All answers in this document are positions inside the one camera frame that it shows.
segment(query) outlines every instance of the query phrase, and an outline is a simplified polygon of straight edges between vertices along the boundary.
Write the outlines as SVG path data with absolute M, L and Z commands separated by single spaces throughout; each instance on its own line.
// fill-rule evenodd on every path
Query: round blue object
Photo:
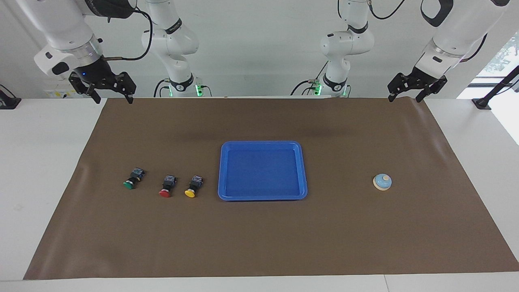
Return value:
M 386 174 L 379 174 L 373 179 L 375 187 L 381 191 L 387 191 L 391 187 L 391 177 Z

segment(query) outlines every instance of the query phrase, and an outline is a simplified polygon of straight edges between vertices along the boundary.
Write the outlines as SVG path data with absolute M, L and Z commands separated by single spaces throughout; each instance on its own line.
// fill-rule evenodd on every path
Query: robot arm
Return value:
M 196 53 L 198 38 L 176 12 L 173 0 L 146 0 L 148 11 L 154 21 L 150 51 L 160 59 L 169 75 L 170 90 L 175 97 L 201 96 L 201 80 L 189 67 L 183 55 Z M 147 46 L 149 32 L 142 35 L 142 44 Z
M 127 18 L 135 8 L 128 0 L 17 0 L 23 12 L 47 39 L 34 60 L 49 76 L 66 77 L 79 94 L 96 103 L 95 89 L 110 89 L 133 102 L 136 85 L 126 72 L 115 75 L 103 57 L 100 39 L 86 24 L 84 15 Z
M 471 48 L 503 15 L 510 0 L 438 0 L 440 10 L 434 17 L 422 16 L 436 34 L 422 52 L 411 74 L 397 74 L 389 83 L 389 101 L 410 89 L 422 89 L 416 101 L 437 94 L 447 83 L 445 73 L 459 64 Z
M 366 0 L 342 1 L 340 14 L 348 30 L 330 33 L 321 40 L 321 51 L 329 60 L 328 69 L 319 80 L 321 94 L 342 95 L 350 71 L 350 62 L 345 57 L 363 54 L 373 48 L 375 39 L 368 28 L 368 13 Z

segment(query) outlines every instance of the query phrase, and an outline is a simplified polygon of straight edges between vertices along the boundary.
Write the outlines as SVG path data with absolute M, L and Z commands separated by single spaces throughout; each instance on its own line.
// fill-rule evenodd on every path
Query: yellow cap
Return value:
M 195 192 L 193 192 L 192 190 L 187 190 L 184 192 L 184 194 L 186 194 L 186 196 L 190 197 L 190 198 L 194 198 L 195 197 Z

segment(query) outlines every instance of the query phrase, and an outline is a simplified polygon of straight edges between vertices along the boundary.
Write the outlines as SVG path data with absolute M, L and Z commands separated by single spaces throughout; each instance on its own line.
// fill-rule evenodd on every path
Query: white table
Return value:
M 519 146 L 470 100 L 426 102 L 519 258 Z M 0 111 L 0 291 L 519 291 L 519 272 L 21 281 L 104 103 L 25 99 Z

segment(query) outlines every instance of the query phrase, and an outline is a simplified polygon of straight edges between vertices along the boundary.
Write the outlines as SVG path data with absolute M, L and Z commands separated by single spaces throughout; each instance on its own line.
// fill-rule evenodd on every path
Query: blue plastic tray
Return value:
M 222 146 L 218 196 L 224 201 L 306 197 L 301 145 L 295 141 L 230 141 Z

